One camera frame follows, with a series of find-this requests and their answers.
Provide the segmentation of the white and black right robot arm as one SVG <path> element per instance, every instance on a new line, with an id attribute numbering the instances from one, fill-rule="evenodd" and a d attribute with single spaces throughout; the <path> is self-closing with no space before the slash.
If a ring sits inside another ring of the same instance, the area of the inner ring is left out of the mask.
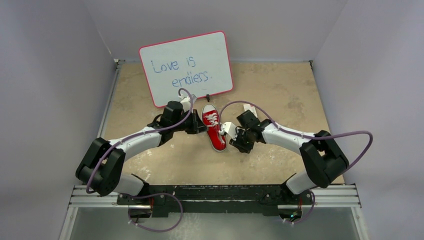
<path id="1" fill-rule="evenodd" d="M 309 189 L 328 187 L 349 166 L 349 161 L 332 135 L 321 130 L 303 133 L 284 127 L 270 119 L 260 121 L 246 110 L 237 117 L 239 122 L 225 122 L 219 133 L 241 153 L 250 153 L 255 143 L 271 144 L 301 156 L 305 170 L 289 177 L 283 184 L 280 196 L 288 204 L 300 198 Z"/>

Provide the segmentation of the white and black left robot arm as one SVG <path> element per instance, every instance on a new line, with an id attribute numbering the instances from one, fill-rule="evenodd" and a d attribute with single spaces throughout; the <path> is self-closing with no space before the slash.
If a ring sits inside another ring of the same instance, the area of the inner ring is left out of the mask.
<path id="1" fill-rule="evenodd" d="M 195 135 L 206 132 L 196 109 L 189 102 L 170 101 L 142 130 L 119 139 L 96 138 L 76 169 L 75 176 L 87 185 L 86 190 L 107 196 L 112 192 L 129 195 L 138 205 L 149 199 L 149 185 L 134 174 L 124 174 L 130 158 L 168 142 L 175 132 Z"/>

